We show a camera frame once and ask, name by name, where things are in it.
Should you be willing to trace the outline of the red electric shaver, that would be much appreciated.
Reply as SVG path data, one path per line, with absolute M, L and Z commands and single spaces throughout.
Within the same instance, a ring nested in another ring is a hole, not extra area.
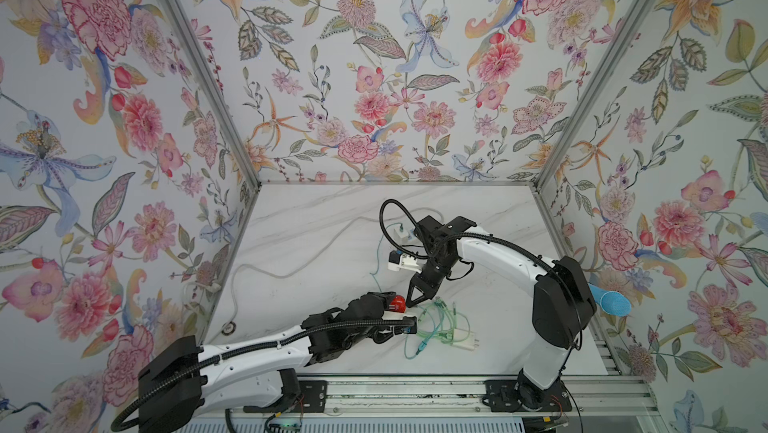
M 395 295 L 387 307 L 387 311 L 393 313 L 405 313 L 406 310 L 406 300 L 401 295 Z

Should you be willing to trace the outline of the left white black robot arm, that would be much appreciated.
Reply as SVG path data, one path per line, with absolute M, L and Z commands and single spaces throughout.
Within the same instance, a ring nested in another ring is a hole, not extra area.
M 384 344 L 417 331 L 413 316 L 391 310 L 394 292 L 367 293 L 301 324 L 230 344 L 174 341 L 138 375 L 138 396 L 113 420 L 124 432 L 175 432 L 194 417 L 243 406 L 278 414 L 301 396 L 299 370 L 339 358 L 358 343 Z

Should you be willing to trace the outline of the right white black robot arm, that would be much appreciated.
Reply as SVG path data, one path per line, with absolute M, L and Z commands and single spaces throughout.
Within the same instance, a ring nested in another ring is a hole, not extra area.
M 387 207 L 398 208 L 414 226 L 423 251 L 417 253 L 399 244 L 385 226 Z M 546 402 L 567 389 L 562 373 L 573 351 L 583 343 L 584 331 L 597 311 L 597 304 L 575 259 L 564 256 L 546 259 L 482 229 L 476 222 L 458 216 L 448 223 L 426 216 L 417 221 L 398 200 L 385 200 L 378 214 L 384 239 L 401 258 L 416 261 L 411 268 L 405 304 L 416 307 L 436 298 L 440 286 L 452 281 L 456 264 L 480 266 L 510 281 L 532 299 L 531 324 L 536 333 L 523 366 L 508 388 L 515 410 L 541 411 Z

